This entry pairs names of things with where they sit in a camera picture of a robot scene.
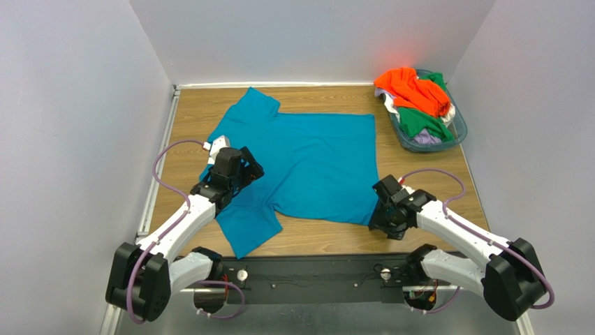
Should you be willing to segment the blue t shirt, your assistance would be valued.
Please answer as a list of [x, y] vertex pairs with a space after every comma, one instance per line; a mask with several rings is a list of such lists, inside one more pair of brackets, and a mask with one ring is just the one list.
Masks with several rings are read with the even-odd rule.
[[237, 258], [281, 232], [277, 214], [367, 225], [376, 206], [374, 116], [279, 108], [249, 88], [209, 136], [248, 148], [264, 171], [217, 218]]

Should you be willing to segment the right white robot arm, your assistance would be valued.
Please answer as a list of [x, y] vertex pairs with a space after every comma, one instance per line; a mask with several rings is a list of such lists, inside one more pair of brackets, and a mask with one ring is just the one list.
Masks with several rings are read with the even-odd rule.
[[388, 175], [373, 185], [378, 197], [369, 222], [389, 239], [400, 240], [418, 228], [455, 247], [451, 255], [425, 244], [406, 257], [399, 275], [411, 282], [446, 281], [477, 294], [501, 318], [516, 321], [529, 309], [554, 302], [534, 247], [519, 238], [510, 241], [471, 223], [448, 208], [447, 202]]

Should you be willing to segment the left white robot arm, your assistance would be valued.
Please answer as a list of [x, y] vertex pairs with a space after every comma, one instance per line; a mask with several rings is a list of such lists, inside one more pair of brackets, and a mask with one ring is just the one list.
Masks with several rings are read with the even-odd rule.
[[124, 242], [115, 251], [105, 300], [127, 311], [135, 323], [156, 320], [170, 298], [193, 283], [219, 284], [218, 253], [198, 247], [183, 258], [178, 256], [243, 188], [264, 175], [247, 147], [214, 143], [206, 147], [211, 166], [189, 194], [182, 194], [183, 205], [158, 230], [137, 244]]

